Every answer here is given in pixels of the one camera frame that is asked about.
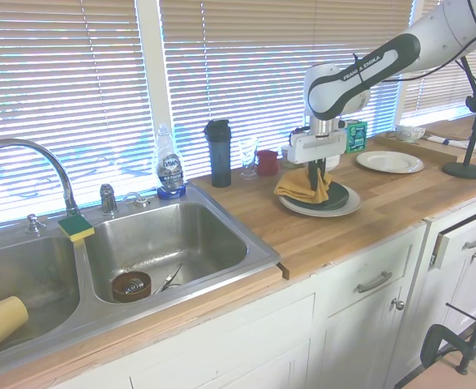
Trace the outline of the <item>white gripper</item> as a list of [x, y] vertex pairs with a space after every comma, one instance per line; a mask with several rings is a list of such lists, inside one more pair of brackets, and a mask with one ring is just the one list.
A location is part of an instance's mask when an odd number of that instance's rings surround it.
[[311, 190], [318, 189], [319, 177], [324, 180], [326, 158], [339, 156], [346, 149], [346, 132], [333, 131], [327, 137], [299, 132], [291, 135], [288, 146], [288, 161], [294, 164], [307, 163], [308, 179]]

